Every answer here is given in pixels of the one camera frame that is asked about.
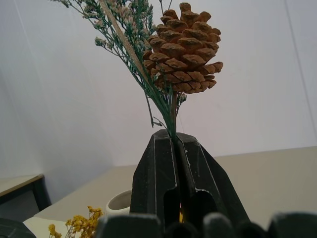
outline beige table surface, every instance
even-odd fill
[[[14,178],[0,178],[0,197],[24,187],[36,180],[43,178],[43,175],[29,175]]]
[[[216,158],[228,173],[250,219],[266,227],[277,212],[317,212],[317,146]],[[136,166],[115,167],[35,217],[66,221],[87,206],[132,187]]]

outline pine cone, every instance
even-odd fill
[[[206,23],[209,13],[193,13],[189,3],[181,3],[180,9],[180,19],[172,9],[161,17],[164,24],[149,38],[153,52],[144,52],[144,66],[152,79],[158,75],[157,87],[172,85],[173,91],[188,94],[204,92],[216,84],[213,74],[223,67],[222,62],[207,64],[219,48],[221,32]]]

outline white ceramic pot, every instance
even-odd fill
[[[113,197],[106,205],[106,215],[125,215],[130,212],[132,191],[125,191]]]

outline black table leg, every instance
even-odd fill
[[[44,179],[42,178],[42,179],[36,180],[32,183],[32,185],[33,185],[32,191],[33,191],[35,201],[39,210],[42,211],[45,208],[51,206],[51,201],[45,189]]]

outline white wall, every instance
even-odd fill
[[[224,68],[212,90],[188,96],[179,131],[215,156],[317,145],[314,0],[188,2],[222,31]],[[87,20],[51,1],[1,0],[0,35],[0,177],[44,173],[55,202],[139,161],[159,128]]]

